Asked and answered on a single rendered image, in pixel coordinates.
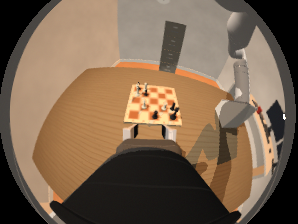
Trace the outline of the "chessboard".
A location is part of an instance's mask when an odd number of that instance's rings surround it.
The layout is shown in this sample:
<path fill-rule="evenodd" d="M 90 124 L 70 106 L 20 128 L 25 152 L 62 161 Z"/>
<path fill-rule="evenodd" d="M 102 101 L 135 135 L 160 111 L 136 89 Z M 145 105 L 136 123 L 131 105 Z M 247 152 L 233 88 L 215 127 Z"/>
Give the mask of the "chessboard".
<path fill-rule="evenodd" d="M 132 86 L 124 122 L 182 126 L 180 111 L 176 113 L 175 120 L 170 119 L 170 115 L 174 112 L 170 110 L 173 102 L 176 103 L 175 107 L 178 107 L 174 88 L 148 86 L 148 96 L 144 96 L 144 85 L 140 85 L 140 88 L 139 92 L 141 95 L 136 96 L 136 85 Z M 142 109 L 144 99 L 146 99 L 146 109 Z M 168 103 L 165 111 L 162 110 L 164 102 Z M 158 111 L 157 119 L 152 118 L 154 110 Z"/>

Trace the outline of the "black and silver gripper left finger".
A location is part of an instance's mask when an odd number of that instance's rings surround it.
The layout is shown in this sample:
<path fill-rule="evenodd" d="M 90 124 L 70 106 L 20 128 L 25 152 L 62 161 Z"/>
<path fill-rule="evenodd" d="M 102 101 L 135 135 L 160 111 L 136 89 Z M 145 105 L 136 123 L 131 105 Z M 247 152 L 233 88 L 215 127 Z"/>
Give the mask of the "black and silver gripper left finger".
<path fill-rule="evenodd" d="M 125 139 L 134 139 L 138 135 L 138 124 L 134 124 L 128 128 L 123 128 L 123 141 Z"/>

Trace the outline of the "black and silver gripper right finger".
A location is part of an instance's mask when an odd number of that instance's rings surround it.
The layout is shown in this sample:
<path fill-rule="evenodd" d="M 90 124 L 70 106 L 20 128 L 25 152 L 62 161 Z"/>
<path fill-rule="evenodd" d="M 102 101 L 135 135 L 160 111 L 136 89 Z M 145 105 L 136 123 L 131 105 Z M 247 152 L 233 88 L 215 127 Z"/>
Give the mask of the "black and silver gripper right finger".
<path fill-rule="evenodd" d="M 171 129 L 167 125 L 162 125 L 162 136 L 164 139 L 170 139 L 176 143 L 176 129 Z"/>

